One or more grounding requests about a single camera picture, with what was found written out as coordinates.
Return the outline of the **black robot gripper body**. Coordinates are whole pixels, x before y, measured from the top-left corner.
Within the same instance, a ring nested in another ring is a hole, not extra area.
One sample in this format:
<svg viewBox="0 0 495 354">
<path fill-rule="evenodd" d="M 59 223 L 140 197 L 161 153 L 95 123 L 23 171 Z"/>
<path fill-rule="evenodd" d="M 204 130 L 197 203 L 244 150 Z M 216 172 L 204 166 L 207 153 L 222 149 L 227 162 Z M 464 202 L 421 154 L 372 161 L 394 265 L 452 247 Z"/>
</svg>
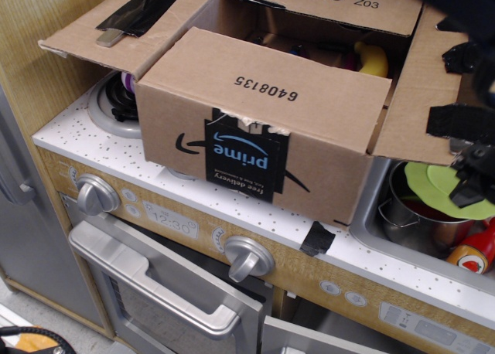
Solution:
<svg viewBox="0 0 495 354">
<path fill-rule="evenodd" d="M 494 191 L 494 147 L 475 144 L 460 138 L 449 139 L 449 150 L 454 155 L 450 165 L 464 186 L 473 186 L 479 192 Z"/>
</svg>

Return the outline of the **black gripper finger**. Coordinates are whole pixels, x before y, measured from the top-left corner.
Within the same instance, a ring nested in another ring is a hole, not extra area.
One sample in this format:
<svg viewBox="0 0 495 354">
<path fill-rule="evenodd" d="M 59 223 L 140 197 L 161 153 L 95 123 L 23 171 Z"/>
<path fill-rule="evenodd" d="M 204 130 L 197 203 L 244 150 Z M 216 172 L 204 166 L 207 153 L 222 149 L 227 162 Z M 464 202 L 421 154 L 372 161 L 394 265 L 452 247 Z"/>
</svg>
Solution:
<svg viewBox="0 0 495 354">
<path fill-rule="evenodd" d="M 459 208 L 480 203 L 486 199 L 486 185 L 488 181 L 484 175 L 472 175 L 467 179 L 461 179 L 449 198 Z"/>
</svg>

